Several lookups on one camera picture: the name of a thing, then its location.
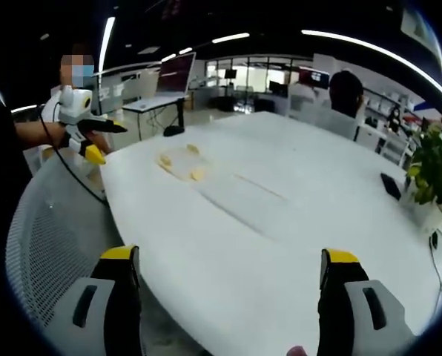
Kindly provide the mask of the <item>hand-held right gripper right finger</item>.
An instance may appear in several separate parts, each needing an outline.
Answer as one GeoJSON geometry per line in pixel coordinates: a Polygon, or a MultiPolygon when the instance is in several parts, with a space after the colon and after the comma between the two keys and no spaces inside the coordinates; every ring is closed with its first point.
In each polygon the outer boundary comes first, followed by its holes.
{"type": "Polygon", "coordinates": [[[322,250],[317,312],[318,355],[402,355],[416,339],[401,302],[347,251],[322,250]]]}

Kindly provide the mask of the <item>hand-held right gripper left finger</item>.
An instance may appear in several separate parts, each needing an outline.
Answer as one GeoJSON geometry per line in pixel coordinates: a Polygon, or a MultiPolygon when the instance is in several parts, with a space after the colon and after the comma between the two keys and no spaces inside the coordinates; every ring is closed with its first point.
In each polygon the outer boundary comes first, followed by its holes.
{"type": "Polygon", "coordinates": [[[139,247],[107,250],[63,294],[44,330],[59,355],[143,355],[139,247]]]}

